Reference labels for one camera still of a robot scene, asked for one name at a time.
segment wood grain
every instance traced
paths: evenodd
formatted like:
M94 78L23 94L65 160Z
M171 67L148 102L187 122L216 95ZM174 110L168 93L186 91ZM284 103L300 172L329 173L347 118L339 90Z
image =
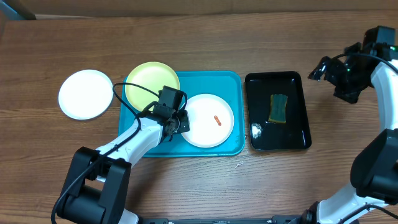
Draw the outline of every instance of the wood grain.
M369 28L398 27L396 15L349 11L9 22L0 45L0 222L49 223L74 152L117 135L120 103L114 100L92 121L69 119L57 102L63 81L94 68L120 82L148 61L175 70L233 70L242 81L251 72L298 71L313 144L307 152L261 153L246 140L234 157L142 159L132 170L126 207L143 217L173 219L301 214L348 183L353 159L379 132L373 89L349 105L333 97L331 84L307 75L323 56L362 41ZM246 106L245 118L249 134ZM380 212L361 221L393 222Z
M398 9L395 0L6 0L35 15L121 17Z

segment table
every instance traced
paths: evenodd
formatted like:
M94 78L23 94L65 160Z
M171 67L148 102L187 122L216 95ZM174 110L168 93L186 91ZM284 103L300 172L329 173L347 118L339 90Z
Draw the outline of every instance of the table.
M349 182L353 159L378 134L375 91L349 105L328 82L307 80L319 60L363 40L397 11L345 11L9 22L0 45L0 220L49 223L70 161L81 146L118 133L120 103L91 121L58 107L63 81L93 68L121 82L137 65L175 70L298 71L312 147L234 157L145 158L133 168L126 208L143 217L244 218L301 214ZM246 134L248 130L247 106ZM398 212L398 207L389 207ZM363 223L392 223L371 212Z

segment scratch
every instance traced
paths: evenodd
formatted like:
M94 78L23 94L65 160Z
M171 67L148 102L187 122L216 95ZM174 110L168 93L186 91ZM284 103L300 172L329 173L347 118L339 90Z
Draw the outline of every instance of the scratch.
M244 164L244 162L240 162L240 163L236 164L235 169L238 168L238 167L240 167L240 166L243 165L243 164Z

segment sponge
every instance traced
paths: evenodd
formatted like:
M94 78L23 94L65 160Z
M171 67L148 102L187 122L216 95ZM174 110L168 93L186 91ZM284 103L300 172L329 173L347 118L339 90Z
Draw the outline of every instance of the sponge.
M286 104L287 96L283 94L273 94L271 95L271 108L269 110L269 122L277 124L286 123Z

